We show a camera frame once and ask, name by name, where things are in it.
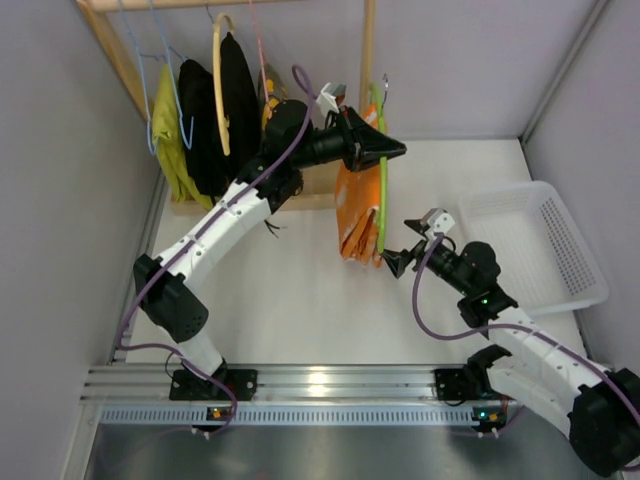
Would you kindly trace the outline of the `orange white patterned trousers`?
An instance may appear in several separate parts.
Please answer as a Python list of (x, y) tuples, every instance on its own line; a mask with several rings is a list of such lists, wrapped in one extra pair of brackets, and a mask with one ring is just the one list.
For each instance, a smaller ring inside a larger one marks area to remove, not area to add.
[(345, 261), (379, 268), (382, 258), (377, 251), (377, 217), (381, 202), (381, 167), (354, 173), (340, 164), (334, 200), (340, 256)]

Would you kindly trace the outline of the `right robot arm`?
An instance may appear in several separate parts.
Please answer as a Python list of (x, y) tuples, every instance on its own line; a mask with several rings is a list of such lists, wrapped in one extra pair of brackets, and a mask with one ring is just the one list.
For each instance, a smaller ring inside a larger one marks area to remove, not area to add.
[[(415, 273), (412, 310), (418, 327), (440, 341), (481, 335), (488, 346), (465, 365), (476, 390), (516, 400), (553, 425), (592, 472), (610, 476), (639, 469), (639, 377), (577, 354), (540, 329), (499, 285), (501, 268), (492, 247), (468, 243), (461, 252), (444, 241), (454, 225), (441, 209), (406, 226), (420, 236), (412, 248), (386, 249), (382, 257), (395, 277)], [(467, 330), (441, 334), (423, 320), (417, 294), (425, 271), (456, 290)]]

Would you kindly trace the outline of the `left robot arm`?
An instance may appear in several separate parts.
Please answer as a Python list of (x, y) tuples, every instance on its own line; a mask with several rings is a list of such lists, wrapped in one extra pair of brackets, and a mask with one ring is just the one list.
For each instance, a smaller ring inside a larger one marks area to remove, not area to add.
[(310, 114), (301, 101), (279, 102), (266, 123), (261, 150), (214, 207), (172, 247), (155, 258), (143, 254), (134, 263), (137, 307), (200, 379), (219, 384), (225, 366), (205, 331), (209, 312), (197, 296), (217, 263), (302, 188), (303, 170), (339, 161), (359, 173), (407, 151), (404, 143), (376, 130), (351, 107), (329, 112), (323, 129), (313, 126)]

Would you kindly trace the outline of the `green plastic hanger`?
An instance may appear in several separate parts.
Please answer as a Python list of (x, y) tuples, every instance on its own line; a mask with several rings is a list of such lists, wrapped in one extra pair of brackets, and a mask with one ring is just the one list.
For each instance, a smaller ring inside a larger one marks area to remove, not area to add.
[[(382, 76), (384, 93), (381, 93), (376, 83), (369, 85), (370, 97), (376, 110), (377, 128), (381, 133), (387, 133), (387, 123), (385, 118), (385, 105), (389, 91), (389, 75), (384, 73)], [(380, 203), (377, 216), (378, 237), (376, 242), (376, 251), (382, 254), (385, 247), (386, 239), (386, 223), (387, 223), (387, 188), (388, 188), (388, 165), (387, 158), (382, 157), (380, 160)]]

